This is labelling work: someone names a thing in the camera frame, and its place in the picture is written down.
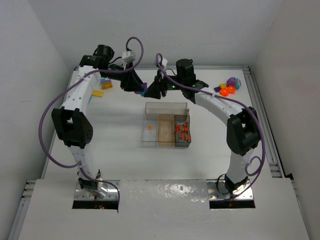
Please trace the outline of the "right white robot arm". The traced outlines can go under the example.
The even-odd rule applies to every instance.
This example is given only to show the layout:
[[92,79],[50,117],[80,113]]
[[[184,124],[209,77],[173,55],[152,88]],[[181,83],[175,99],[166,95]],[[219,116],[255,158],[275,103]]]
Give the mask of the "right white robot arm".
[[191,59],[176,62],[176,75],[166,73],[165,59],[156,55],[157,74],[144,97],[161,99],[167,91],[180,90],[192,103],[215,115],[226,126],[226,142],[231,150],[229,168],[224,175],[224,186],[229,194],[243,185],[248,177],[251,151],[262,139],[256,111],[243,103],[222,97],[207,83],[197,79]]

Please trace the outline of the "long yellow lego plate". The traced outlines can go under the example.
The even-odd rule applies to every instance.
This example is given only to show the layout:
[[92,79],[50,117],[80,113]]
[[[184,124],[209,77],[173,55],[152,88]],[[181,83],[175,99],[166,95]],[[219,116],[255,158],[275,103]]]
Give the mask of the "long yellow lego plate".
[[104,92],[103,91],[98,91],[98,90],[93,90],[91,95],[93,97],[99,97],[102,98],[104,96]]

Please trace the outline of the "dark purple lego brick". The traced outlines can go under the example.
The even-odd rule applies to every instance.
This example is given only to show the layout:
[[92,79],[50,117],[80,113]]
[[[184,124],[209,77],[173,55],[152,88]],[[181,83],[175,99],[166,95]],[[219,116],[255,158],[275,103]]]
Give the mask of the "dark purple lego brick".
[[148,84],[146,82],[143,82],[140,86],[142,87],[143,91],[135,91],[134,93],[137,95],[140,95],[142,92],[148,90]]

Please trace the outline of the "yellow black striped lego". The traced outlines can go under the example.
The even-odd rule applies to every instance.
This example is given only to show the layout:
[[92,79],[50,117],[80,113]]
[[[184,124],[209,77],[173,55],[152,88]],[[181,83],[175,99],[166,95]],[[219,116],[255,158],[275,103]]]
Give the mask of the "yellow black striped lego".
[[112,87],[113,87],[113,84],[112,84],[112,83],[104,83],[104,84],[101,85],[101,88],[102,88],[103,90],[110,89],[110,88],[112,88]]

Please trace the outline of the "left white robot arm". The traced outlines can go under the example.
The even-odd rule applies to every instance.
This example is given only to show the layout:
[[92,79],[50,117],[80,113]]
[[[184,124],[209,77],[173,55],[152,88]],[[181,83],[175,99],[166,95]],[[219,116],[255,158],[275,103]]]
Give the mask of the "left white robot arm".
[[120,81],[126,92],[143,92],[143,83],[135,76],[135,53],[126,48],[121,65],[112,64],[114,51],[107,45],[97,46],[92,55],[84,55],[79,63],[77,79],[60,108],[54,108],[51,118],[56,134],[71,151],[78,168],[82,189],[98,192],[102,185],[100,170],[95,166],[90,142],[93,126],[86,117],[92,93],[102,78]]

